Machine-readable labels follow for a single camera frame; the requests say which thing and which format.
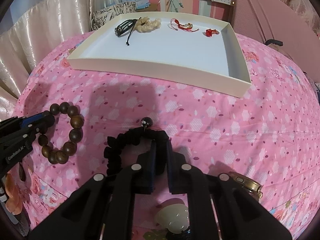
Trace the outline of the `pale jade pendant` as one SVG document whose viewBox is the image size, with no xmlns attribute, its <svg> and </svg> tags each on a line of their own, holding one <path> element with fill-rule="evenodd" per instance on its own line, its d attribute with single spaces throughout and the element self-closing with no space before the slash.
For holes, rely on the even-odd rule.
<svg viewBox="0 0 320 240">
<path fill-rule="evenodd" d="M 184 204 L 168 205 L 157 212 L 155 223 L 171 233 L 180 234 L 189 228 L 189 209 Z"/>
</svg>

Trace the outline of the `black scrunchie with charm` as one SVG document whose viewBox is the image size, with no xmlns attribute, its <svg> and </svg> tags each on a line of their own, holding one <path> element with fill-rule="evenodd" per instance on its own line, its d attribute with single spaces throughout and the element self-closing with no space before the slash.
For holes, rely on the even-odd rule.
<svg viewBox="0 0 320 240">
<path fill-rule="evenodd" d="M 122 151 L 127 146 L 137 146 L 142 140 L 148 140 L 155 143 L 156 158 L 154 174 L 161 175 L 167 162 L 167 144 L 170 143 L 169 137 L 165 131 L 156 131 L 151 129 L 153 120 L 150 117 L 144 117 L 140 122 L 140 127 L 131 128 L 118 136 L 107 137 L 107 147 L 104 149 L 104 158 L 108 160 L 107 176 L 116 178 L 122 170 Z"/>
</svg>

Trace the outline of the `beige fabric flower scrunchie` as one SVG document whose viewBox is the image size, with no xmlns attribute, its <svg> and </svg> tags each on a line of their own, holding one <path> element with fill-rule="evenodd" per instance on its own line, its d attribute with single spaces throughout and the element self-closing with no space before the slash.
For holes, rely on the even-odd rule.
<svg viewBox="0 0 320 240">
<path fill-rule="evenodd" d="M 139 33 L 150 33 L 161 27 L 161 19 L 156 18 L 151 21 L 148 17 L 140 18 L 135 23 L 134 30 Z"/>
</svg>

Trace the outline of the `pink floral bedsheet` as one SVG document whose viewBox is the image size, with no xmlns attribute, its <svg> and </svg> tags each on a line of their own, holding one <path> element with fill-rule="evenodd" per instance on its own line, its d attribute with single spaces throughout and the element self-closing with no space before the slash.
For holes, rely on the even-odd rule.
<svg viewBox="0 0 320 240">
<path fill-rule="evenodd" d="M 67 57 L 86 35 L 53 49 L 33 70 L 14 110 L 31 116 L 67 101 L 84 116 L 84 137 L 65 165 L 52 165 L 38 144 L 18 182 L 32 228 L 93 174 L 105 173 L 107 137 L 139 126 L 164 130 L 176 152 L 202 172 L 236 171 L 260 183 L 261 204 L 297 239 L 319 208 L 319 102 L 300 68 L 238 35 L 252 85 L 240 99 L 138 76 L 82 72 Z"/>
</svg>

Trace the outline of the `cream satin curtain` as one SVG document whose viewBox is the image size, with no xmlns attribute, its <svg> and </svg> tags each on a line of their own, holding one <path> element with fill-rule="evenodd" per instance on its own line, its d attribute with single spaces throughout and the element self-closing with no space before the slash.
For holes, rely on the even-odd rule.
<svg viewBox="0 0 320 240">
<path fill-rule="evenodd" d="M 13 0 L 1 20 L 1 119 L 11 117 L 30 73 L 61 42 L 91 30 L 111 0 Z"/>
</svg>

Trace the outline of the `black white patterned tote bag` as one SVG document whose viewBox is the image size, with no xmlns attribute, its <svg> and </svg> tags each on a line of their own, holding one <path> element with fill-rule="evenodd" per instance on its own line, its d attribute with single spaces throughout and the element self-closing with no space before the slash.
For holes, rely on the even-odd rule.
<svg viewBox="0 0 320 240">
<path fill-rule="evenodd" d="M 135 2 L 124 2 L 111 5 L 92 13 L 91 30 L 98 30 L 105 23 L 118 15 L 136 12 Z"/>
</svg>

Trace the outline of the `white shallow tray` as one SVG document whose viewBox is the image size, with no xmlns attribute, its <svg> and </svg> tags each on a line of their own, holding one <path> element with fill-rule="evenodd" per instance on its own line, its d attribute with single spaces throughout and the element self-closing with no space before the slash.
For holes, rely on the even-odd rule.
<svg viewBox="0 0 320 240">
<path fill-rule="evenodd" d="M 125 20 L 161 19 L 150 33 L 117 36 Z M 219 35 L 207 37 L 206 29 Z M 180 12 L 121 14 L 105 23 L 68 57 L 77 70 L 113 72 L 192 85 L 240 98 L 251 86 L 247 64 L 232 26 L 214 18 Z"/>
</svg>

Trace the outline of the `small red knot charm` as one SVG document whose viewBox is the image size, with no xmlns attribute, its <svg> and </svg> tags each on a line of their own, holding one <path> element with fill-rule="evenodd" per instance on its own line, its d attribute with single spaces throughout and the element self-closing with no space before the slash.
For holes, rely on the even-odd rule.
<svg viewBox="0 0 320 240">
<path fill-rule="evenodd" d="M 206 29 L 206 31 L 205 31 L 205 35 L 207 36 L 207 37 L 212 37 L 213 35 L 219 35 L 219 31 L 218 30 L 216 30 L 216 29 Z"/>
</svg>

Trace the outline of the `pink headboard cushion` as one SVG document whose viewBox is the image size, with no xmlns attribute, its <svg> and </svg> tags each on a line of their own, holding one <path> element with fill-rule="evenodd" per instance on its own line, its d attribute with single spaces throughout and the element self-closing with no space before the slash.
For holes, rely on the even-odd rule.
<svg viewBox="0 0 320 240">
<path fill-rule="evenodd" d="M 263 44 L 281 41 L 281 50 L 319 82 L 319 38 L 280 0 L 235 0 L 232 27 Z"/>
</svg>

